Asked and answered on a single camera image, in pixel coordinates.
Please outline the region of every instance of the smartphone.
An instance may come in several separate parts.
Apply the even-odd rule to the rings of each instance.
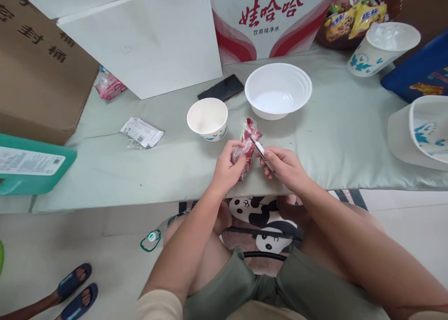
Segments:
[[[235,74],[230,75],[225,80],[215,84],[214,86],[208,88],[206,91],[200,93],[197,98],[217,98],[221,101],[228,99],[229,97],[235,95],[236,93],[244,89],[243,84],[238,80]]]

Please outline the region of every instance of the tile floor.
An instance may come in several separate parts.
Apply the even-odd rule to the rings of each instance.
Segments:
[[[361,190],[386,232],[448,288],[448,192]],[[50,215],[1,215],[6,260],[0,277],[0,314],[52,292],[77,264],[90,262],[99,296],[82,317],[133,319],[133,306],[160,253],[140,240],[177,213],[177,203],[86,209]],[[35,317],[55,319],[64,305]]]

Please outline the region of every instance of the shorts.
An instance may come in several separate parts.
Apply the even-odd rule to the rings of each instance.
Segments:
[[[255,275],[236,249],[203,289],[187,298],[184,319],[226,319],[250,300],[291,309],[308,320],[389,319],[366,290],[294,249],[276,278]]]

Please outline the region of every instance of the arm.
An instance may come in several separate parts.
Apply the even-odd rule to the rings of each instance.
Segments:
[[[312,181],[292,151],[266,150],[279,179],[300,197],[350,273],[390,316],[448,312],[448,292],[411,254]]]
[[[225,145],[217,160],[211,184],[162,250],[140,297],[153,290],[167,290],[179,298],[182,306],[185,305],[212,233],[219,204],[227,191],[237,183],[246,163],[245,158],[239,158],[232,165],[230,155],[235,146],[242,147],[242,143],[229,140]]]

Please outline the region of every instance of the slipper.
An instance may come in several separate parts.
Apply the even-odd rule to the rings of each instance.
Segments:
[[[85,290],[90,290],[90,304],[88,306],[83,305],[83,292]],[[83,289],[83,292],[78,294],[76,298],[74,298],[67,307],[64,308],[64,310],[61,313],[61,319],[62,320],[77,320],[80,317],[86,313],[89,308],[93,305],[95,302],[97,296],[98,296],[98,286],[93,283],[87,286],[85,289]]]
[[[85,271],[85,279],[79,280],[76,275],[76,270],[82,268]],[[64,302],[69,296],[76,292],[76,290],[89,279],[92,274],[92,266],[84,263],[73,270],[67,277],[65,277],[57,287],[57,294],[62,297],[60,303]]]

